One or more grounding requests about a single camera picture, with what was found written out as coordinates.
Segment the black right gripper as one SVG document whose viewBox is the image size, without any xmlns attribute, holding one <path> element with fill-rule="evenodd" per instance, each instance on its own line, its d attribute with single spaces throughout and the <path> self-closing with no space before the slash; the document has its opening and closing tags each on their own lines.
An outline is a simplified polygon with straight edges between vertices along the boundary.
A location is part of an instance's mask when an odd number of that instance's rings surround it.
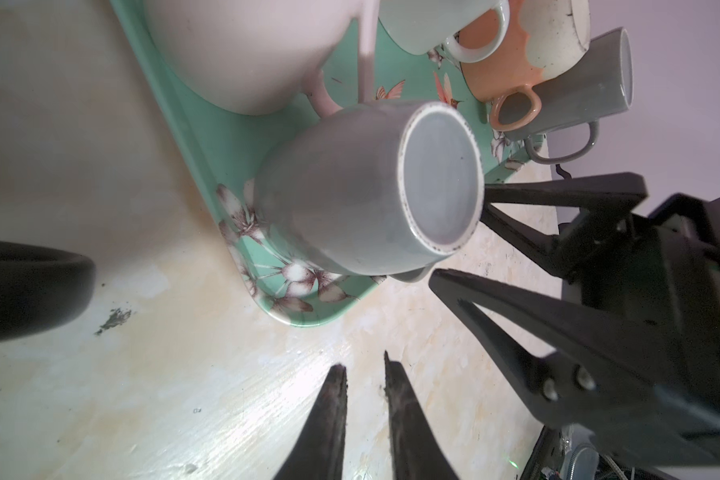
<svg viewBox="0 0 720 480">
<path fill-rule="evenodd" d="M 453 269 L 429 287 L 544 424 L 640 467 L 720 466 L 720 215 L 676 194 L 632 217 L 646 198 L 628 172 L 489 184 L 481 223 L 574 303 Z M 544 234 L 498 204 L 578 213 Z"/>
</svg>

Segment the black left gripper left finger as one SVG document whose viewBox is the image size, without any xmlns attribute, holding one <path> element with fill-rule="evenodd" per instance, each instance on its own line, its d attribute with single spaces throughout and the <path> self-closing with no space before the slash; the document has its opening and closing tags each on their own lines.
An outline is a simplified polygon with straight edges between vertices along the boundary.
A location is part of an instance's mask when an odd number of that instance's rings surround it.
<svg viewBox="0 0 720 480">
<path fill-rule="evenodd" d="M 328 370 L 301 433 L 274 479 L 341 479 L 347 424 L 347 372 Z"/>
</svg>

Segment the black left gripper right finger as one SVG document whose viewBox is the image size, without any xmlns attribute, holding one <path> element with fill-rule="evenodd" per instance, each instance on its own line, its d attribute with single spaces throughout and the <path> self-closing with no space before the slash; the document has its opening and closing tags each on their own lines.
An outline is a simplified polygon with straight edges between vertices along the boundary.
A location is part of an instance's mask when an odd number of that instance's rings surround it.
<svg viewBox="0 0 720 480">
<path fill-rule="evenodd" d="M 403 365 L 384 352 L 394 479 L 458 479 L 441 451 Z"/>
</svg>

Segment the black and white mug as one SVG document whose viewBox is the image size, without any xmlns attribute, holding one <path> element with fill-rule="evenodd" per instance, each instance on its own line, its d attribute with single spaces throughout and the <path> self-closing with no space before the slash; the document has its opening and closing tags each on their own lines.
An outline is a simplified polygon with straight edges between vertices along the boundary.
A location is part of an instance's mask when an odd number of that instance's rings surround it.
<svg viewBox="0 0 720 480">
<path fill-rule="evenodd" d="M 95 284 L 95 263 L 84 255 L 0 241 L 0 342 L 75 320 Z"/>
</svg>

